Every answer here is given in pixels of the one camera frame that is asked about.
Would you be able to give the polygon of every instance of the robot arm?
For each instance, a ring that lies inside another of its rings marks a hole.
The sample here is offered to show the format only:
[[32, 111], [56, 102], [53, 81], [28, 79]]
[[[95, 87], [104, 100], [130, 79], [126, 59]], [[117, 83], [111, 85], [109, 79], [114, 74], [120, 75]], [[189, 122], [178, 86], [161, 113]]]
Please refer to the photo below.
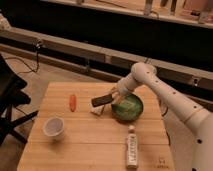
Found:
[[126, 96], [143, 84], [152, 89], [196, 136], [192, 171], [212, 171], [212, 113], [161, 81], [155, 73], [153, 66], [136, 63], [133, 65], [131, 73], [118, 81], [117, 91], [121, 96]]

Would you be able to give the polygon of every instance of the wooden tabletop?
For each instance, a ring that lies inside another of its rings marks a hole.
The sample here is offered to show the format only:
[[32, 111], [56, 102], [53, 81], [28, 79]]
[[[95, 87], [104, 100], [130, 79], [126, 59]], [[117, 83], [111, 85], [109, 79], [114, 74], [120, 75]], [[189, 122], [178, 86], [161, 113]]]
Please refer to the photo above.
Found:
[[[103, 115], [90, 113], [91, 98], [102, 96], [112, 83], [50, 83], [33, 125], [18, 171], [126, 171], [128, 124], [117, 122], [110, 105]], [[77, 96], [71, 112], [69, 96]], [[141, 117], [132, 124], [139, 141], [137, 171], [172, 171], [168, 137], [155, 94], [146, 86], [135, 92], [144, 103]], [[44, 122], [59, 116], [65, 122], [65, 138], [52, 142], [42, 132]]]

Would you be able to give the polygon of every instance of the chair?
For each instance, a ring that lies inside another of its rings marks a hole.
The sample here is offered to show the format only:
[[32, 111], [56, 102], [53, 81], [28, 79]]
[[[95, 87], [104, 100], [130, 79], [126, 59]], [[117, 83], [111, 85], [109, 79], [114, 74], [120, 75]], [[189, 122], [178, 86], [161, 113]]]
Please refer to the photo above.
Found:
[[12, 121], [12, 108], [20, 104], [29, 104], [31, 99], [21, 91], [27, 82], [17, 76], [0, 54], [0, 145], [10, 134], [26, 144], [27, 140], [15, 131], [15, 127], [37, 115], [37, 111]]

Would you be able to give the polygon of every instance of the bottle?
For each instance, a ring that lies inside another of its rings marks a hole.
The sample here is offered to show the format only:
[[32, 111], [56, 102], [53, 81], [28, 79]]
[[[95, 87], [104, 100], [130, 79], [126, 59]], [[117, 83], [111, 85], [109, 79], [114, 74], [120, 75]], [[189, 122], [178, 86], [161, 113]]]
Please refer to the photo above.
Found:
[[133, 125], [129, 126], [126, 157], [126, 167], [128, 169], [136, 169], [138, 167], [138, 139]]

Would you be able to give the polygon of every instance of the small white bowl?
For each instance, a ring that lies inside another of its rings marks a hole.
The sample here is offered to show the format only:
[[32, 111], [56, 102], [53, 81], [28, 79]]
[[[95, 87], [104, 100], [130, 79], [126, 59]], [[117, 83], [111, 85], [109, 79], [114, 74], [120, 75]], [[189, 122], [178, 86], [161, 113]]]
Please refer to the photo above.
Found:
[[56, 141], [63, 138], [64, 134], [64, 120], [59, 117], [49, 118], [43, 126], [44, 134]]

